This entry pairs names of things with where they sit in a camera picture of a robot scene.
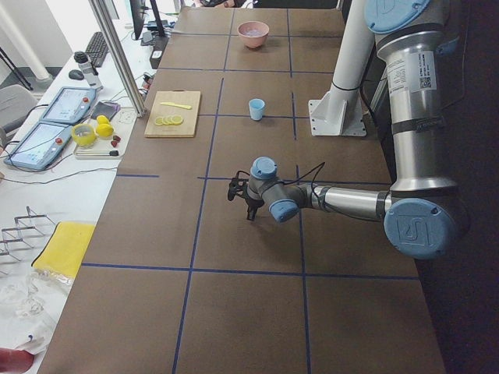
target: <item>computer mouse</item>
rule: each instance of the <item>computer mouse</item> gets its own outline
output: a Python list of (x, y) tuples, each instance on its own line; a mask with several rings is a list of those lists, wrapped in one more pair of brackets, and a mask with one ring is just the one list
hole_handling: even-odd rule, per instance
[(68, 74), (70, 79), (83, 80), (85, 77), (80, 70), (71, 70)]

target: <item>red object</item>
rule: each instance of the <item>red object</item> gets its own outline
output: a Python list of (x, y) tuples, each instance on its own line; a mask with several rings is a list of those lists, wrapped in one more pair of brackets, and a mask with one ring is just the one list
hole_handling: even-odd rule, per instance
[(0, 372), (20, 374), (32, 366), (34, 356), (30, 352), (0, 348)]

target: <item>yellow roll of tape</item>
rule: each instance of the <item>yellow roll of tape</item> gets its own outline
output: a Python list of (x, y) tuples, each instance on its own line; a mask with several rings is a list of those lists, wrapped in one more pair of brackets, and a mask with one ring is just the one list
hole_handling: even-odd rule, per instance
[(79, 146), (89, 146), (92, 144), (97, 135), (95, 135), (94, 128), (86, 123), (80, 123), (73, 127), (71, 130), (71, 137)]

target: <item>robot label sticker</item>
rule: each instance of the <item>robot label sticker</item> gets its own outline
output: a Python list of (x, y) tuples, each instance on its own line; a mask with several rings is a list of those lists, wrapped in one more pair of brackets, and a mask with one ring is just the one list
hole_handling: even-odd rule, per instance
[(436, 90), (434, 53), (418, 51), (407, 56), (407, 69), (412, 73), (408, 77), (410, 92)]
[(397, 58), (388, 64), (388, 90), (391, 95), (408, 89), (404, 58)]

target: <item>pen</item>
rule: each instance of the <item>pen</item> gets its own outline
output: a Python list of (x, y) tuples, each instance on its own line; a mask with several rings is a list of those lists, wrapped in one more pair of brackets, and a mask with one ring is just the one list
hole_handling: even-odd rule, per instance
[(77, 156), (119, 156), (119, 152), (117, 150), (109, 150), (109, 151), (95, 151), (95, 152), (86, 152), (86, 151), (81, 151), (81, 152), (76, 152)]

